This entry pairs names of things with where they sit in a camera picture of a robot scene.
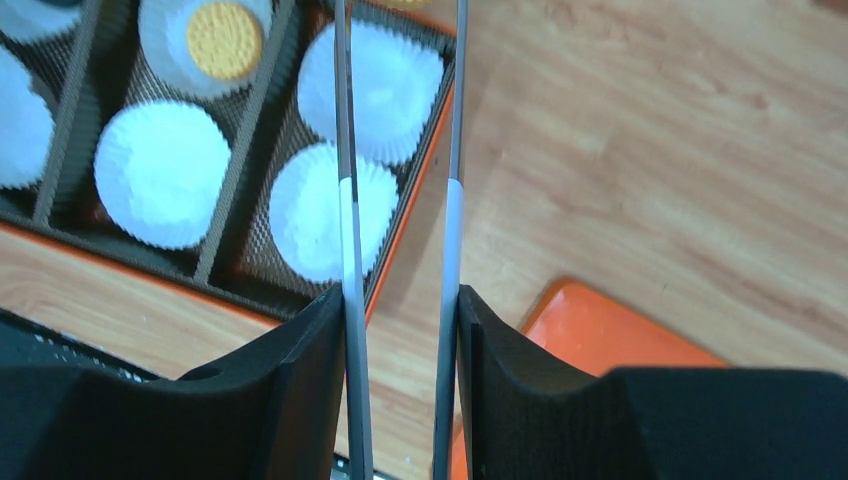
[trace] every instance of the tray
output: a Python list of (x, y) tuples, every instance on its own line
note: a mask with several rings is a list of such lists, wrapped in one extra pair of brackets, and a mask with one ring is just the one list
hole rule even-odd
[[(671, 330), (571, 279), (557, 280), (545, 290), (521, 333), (595, 377), (621, 366), (727, 365)], [(462, 424), (454, 431), (450, 478), (467, 480)]]
[[(317, 141), (299, 119), (294, 87), (310, 41), (332, 19), (333, 4), (274, 0), (271, 33), (254, 84), (222, 100), (192, 100), (218, 122), (233, 153), (207, 236), (198, 247), (180, 251), (150, 247), (124, 233), (112, 223), (94, 186), (97, 141), (115, 113), (153, 99), (185, 99), (156, 79), (141, 55), (138, 5), (139, 0), (87, 0), (82, 22), (69, 38), (40, 46), (30, 56), (11, 48), (46, 77), (60, 103), (42, 182), (27, 191), (0, 190), (0, 222), (93, 253), (97, 261), (285, 321), (329, 286), (305, 281), (279, 257), (270, 243), (267, 196), (288, 159)], [(445, 65), (419, 149), (394, 170), (400, 203), (365, 279), (370, 317), (449, 110), (455, 34), (424, 18), (366, 2), (355, 5), (354, 17), (434, 48)]]

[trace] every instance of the cookie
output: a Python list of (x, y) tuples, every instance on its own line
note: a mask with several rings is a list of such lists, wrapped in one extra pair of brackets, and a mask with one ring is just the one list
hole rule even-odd
[(234, 2), (210, 2), (188, 23), (186, 43), (195, 65), (217, 80), (241, 80), (262, 56), (262, 27), (253, 13)]

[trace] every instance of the tray divider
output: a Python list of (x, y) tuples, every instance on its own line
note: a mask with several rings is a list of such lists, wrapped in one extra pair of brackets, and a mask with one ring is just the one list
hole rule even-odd
[(103, 1), (87, 0), (84, 2), (82, 19), (77, 26), (71, 60), (65, 74), (65, 85), (62, 87), (53, 140), (47, 157), (47, 166), (41, 187), (38, 189), (38, 197), (32, 215), (33, 222), (42, 228), (49, 228), (50, 212), (59, 184), (62, 161), (68, 141), (71, 138), (74, 117), (78, 113), (80, 92), (83, 88), (89, 58), (91, 57), (92, 44)]
[(295, 2), (281, 0), (277, 4), (277, 11), (274, 12), (271, 32), (266, 42), (266, 48), (262, 52), (262, 60), (259, 63), (253, 89), (250, 92), (241, 122), (239, 123), (235, 144), (233, 145), (232, 158), (224, 177), (218, 203), (215, 206), (212, 224), (209, 227), (209, 231), (200, 250), (200, 258), (198, 259), (197, 269), (194, 273), (194, 280), (197, 282), (208, 283), (215, 259), (219, 254), (224, 227), (227, 225), (233, 203), (236, 200), (235, 194), (239, 179), (241, 178), (244, 164), (247, 161), (253, 134), (259, 124), (260, 114), (265, 103), (265, 97), (268, 95), (277, 58), (283, 48), (286, 30), (289, 28), (289, 19), (295, 8)]

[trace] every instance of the paper cup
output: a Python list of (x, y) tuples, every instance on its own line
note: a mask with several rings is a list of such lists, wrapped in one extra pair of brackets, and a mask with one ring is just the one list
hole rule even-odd
[(0, 32), (27, 45), (62, 36), (82, 18), (82, 7), (56, 7), (40, 0), (0, 0)]
[(191, 248), (206, 236), (230, 161), (202, 108), (168, 100), (118, 112), (100, 136), (94, 181), (106, 212), (140, 242)]
[[(297, 83), (297, 108), (318, 136), (336, 141), (335, 26), (309, 46)], [(357, 153), (399, 165), (412, 158), (430, 117), (444, 65), (439, 54), (373, 24), (351, 26), (354, 134)]]
[[(374, 269), (398, 205), (397, 180), (387, 168), (356, 158), (362, 270)], [(313, 283), (342, 279), (338, 150), (321, 143), (298, 152), (271, 187), (274, 246), (291, 269)]]
[(55, 105), (44, 87), (0, 46), (0, 188), (27, 188), (44, 175), (54, 129), (50, 105)]
[[(210, 77), (197, 66), (189, 52), (186, 32), (198, 8), (214, 0), (142, 0), (138, 30), (144, 58), (164, 83), (185, 95), (199, 99), (223, 97), (249, 86), (256, 71), (238, 80)], [(262, 30), (262, 43), (271, 32), (271, 0), (231, 0), (250, 11)]]

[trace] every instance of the wood grain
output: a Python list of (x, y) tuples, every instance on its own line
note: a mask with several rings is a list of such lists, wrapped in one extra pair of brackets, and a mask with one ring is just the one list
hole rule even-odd
[[(463, 281), (517, 324), (573, 276), (733, 363), (848, 373), (848, 17), (819, 3), (473, 2)], [(402, 478), (430, 463), (440, 152), (368, 331)], [(0, 260), (0, 304), (166, 375), (265, 328), (8, 234)]]

